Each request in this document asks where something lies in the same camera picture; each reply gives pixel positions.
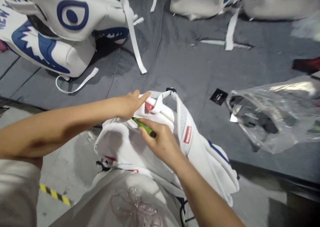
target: dark red object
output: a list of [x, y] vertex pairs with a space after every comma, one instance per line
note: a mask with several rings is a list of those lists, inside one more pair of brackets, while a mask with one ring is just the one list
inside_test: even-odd
[[300, 70], [308, 74], [320, 71], [320, 57], [314, 59], [295, 59], [292, 69]]

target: gray floor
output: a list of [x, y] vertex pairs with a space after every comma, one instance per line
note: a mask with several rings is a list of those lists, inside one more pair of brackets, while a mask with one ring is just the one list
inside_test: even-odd
[[[36, 108], [12, 103], [8, 107], [10, 109], [0, 118], [0, 129], [40, 112]], [[79, 201], [98, 172], [93, 135], [88, 131], [83, 132], [45, 156], [40, 182], [73, 201]], [[247, 227], [300, 226], [297, 220], [308, 219], [310, 210], [316, 209], [313, 201], [288, 193], [279, 180], [272, 176], [246, 170], [240, 173], [239, 183], [240, 191], [233, 195], [233, 209]], [[49, 226], [68, 209], [67, 205], [39, 191], [38, 226]], [[197, 224], [190, 221], [189, 226]]]

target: yellow black caution tape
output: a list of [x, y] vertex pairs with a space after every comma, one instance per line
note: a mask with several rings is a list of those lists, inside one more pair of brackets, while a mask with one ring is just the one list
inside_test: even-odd
[[52, 198], [62, 201], [69, 207], [76, 204], [76, 202], [70, 200], [67, 196], [57, 193], [55, 190], [49, 188], [48, 186], [45, 186], [44, 184], [40, 184], [39, 187], [40, 187], [40, 190], [51, 195]]

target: left hand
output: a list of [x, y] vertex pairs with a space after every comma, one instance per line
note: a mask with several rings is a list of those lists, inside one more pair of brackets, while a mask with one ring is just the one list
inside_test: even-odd
[[124, 120], [129, 120], [133, 117], [135, 111], [137, 111], [141, 105], [150, 97], [151, 93], [147, 92], [141, 98], [139, 98], [140, 91], [135, 90], [133, 93], [117, 97], [118, 115], [117, 117]]

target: right hand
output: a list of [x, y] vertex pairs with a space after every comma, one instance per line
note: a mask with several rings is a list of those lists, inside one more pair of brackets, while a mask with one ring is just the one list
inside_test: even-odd
[[159, 124], [148, 119], [138, 119], [138, 121], [156, 132], [157, 136], [153, 138], [148, 135], [143, 127], [139, 127], [142, 138], [152, 152], [172, 170], [175, 169], [175, 164], [177, 164], [178, 160], [186, 159], [167, 125]]

